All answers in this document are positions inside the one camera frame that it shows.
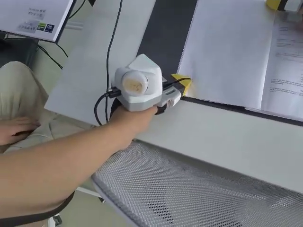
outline hand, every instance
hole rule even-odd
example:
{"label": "hand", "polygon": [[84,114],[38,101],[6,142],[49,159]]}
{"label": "hand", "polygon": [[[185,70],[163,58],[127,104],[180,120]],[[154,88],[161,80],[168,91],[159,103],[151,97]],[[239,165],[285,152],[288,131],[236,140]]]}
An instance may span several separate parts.
{"label": "hand", "polygon": [[29,136],[30,132],[16,135],[19,132],[34,131],[40,126],[38,121],[20,117],[10,121],[0,121],[0,146],[17,143]]}
{"label": "hand", "polygon": [[113,113],[109,124],[122,127],[134,138],[137,134],[147,130],[157,110],[157,107],[154,106],[145,111],[130,112],[121,106]]}

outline knee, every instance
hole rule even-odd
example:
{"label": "knee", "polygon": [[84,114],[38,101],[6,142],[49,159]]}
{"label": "knee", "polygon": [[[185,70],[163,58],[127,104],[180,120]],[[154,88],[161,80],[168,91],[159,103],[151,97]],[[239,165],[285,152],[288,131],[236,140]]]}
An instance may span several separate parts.
{"label": "knee", "polygon": [[31,70],[18,61],[11,61],[0,68],[0,93],[18,92],[33,81]]}

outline khaki pants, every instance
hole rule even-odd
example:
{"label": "khaki pants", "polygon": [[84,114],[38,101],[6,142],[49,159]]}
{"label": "khaki pants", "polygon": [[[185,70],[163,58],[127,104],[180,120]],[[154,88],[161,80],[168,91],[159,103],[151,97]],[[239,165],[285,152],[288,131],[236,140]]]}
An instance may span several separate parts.
{"label": "khaki pants", "polygon": [[45,110],[47,98],[47,93],[26,65],[10,62],[0,68],[0,121],[27,116],[39,119],[41,123],[41,126],[25,140],[11,146],[0,146],[0,155],[3,152],[17,152],[21,148],[28,148],[92,127]]}

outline mesh chair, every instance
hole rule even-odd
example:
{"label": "mesh chair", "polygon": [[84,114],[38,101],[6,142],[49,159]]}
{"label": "mesh chair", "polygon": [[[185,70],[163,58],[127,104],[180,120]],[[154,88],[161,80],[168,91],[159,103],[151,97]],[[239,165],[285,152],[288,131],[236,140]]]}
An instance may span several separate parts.
{"label": "mesh chair", "polygon": [[303,226],[301,194],[138,141],[92,179],[137,226]]}

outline black cable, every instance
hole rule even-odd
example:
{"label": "black cable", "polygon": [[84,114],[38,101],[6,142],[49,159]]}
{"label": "black cable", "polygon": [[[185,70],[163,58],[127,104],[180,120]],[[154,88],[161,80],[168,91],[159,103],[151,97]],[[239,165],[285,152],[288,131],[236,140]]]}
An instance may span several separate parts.
{"label": "black cable", "polygon": [[103,94],[96,102],[95,107],[94,107],[94,114],[95,114],[95,118],[96,121],[98,122],[99,125],[102,125],[99,117],[98,117],[98,106],[100,104],[100,102],[102,101],[103,98],[107,98],[108,97],[108,93]]}
{"label": "black cable", "polygon": [[86,0],[84,0],[82,2],[82,4],[80,5],[80,7],[68,19],[71,19],[73,16],[75,16],[80,11],[80,9],[84,6],[85,2],[86,2]]}
{"label": "black cable", "polygon": [[68,57],[66,51],[59,44],[56,44],[56,45],[63,51],[63,53],[65,54],[65,56]]}
{"label": "black cable", "polygon": [[[107,50],[107,57],[106,57],[106,75],[107,75],[106,93],[103,94],[103,95],[97,100],[97,102],[96,102],[96,104],[95,104],[95,108],[94,108],[95,118],[96,118],[96,121],[98,122],[99,125],[102,125],[102,123],[101,123],[100,120],[99,120],[97,109],[98,109],[98,105],[100,104],[100,102],[101,102],[101,100],[102,100],[103,98],[105,98],[105,119],[106,119],[106,122],[108,123],[108,111],[107,111],[107,109],[108,109],[108,97],[109,97],[109,95],[110,95],[110,93],[111,93],[111,92],[109,91],[109,54],[110,54],[110,50],[111,50],[111,48],[112,48],[112,44],[113,44],[114,37],[115,37],[115,34],[116,34],[116,30],[117,30],[117,26],[118,26],[118,22],[119,22],[121,10],[122,10],[122,3],[123,3],[123,0],[120,0],[120,7],[119,7],[118,15],[117,15],[117,18],[116,18],[114,31],[113,31],[112,37],[111,37],[111,39],[110,39],[109,46],[108,46],[108,50]],[[117,97],[117,96],[121,95],[121,91],[119,91],[119,92],[120,92],[120,94],[114,92],[114,95],[112,95],[111,98]]]}
{"label": "black cable", "polygon": [[165,91],[165,90],[171,88],[174,84],[177,84],[177,83],[179,83],[179,82],[181,82],[181,81],[189,80],[189,79],[191,79],[191,78],[181,78],[181,79],[177,79],[176,81],[173,81],[173,82],[165,81],[165,82],[163,82],[163,84],[162,84],[162,85],[163,85],[163,91]]}
{"label": "black cable", "polygon": [[44,52],[60,69],[63,69],[63,66],[61,64],[59,64],[48,52],[46,49],[44,49],[42,46],[40,46],[39,44],[36,44],[37,47]]}
{"label": "black cable", "polygon": [[[113,44],[114,37],[115,37],[115,34],[116,34],[116,30],[117,30],[117,26],[118,26],[121,10],[122,10],[122,4],[123,4],[123,0],[120,0],[120,6],[119,6],[118,15],[117,15],[117,18],[116,18],[116,23],[115,23],[114,31],[113,31],[112,37],[110,39],[108,50],[107,50],[107,57],[106,57],[107,86],[106,86],[106,92],[108,92],[108,90],[109,90],[109,54],[110,54],[110,50],[112,48],[112,44]],[[106,119],[106,122],[108,122],[107,107],[108,107],[108,97],[106,97],[106,99],[105,99],[105,119]]]}

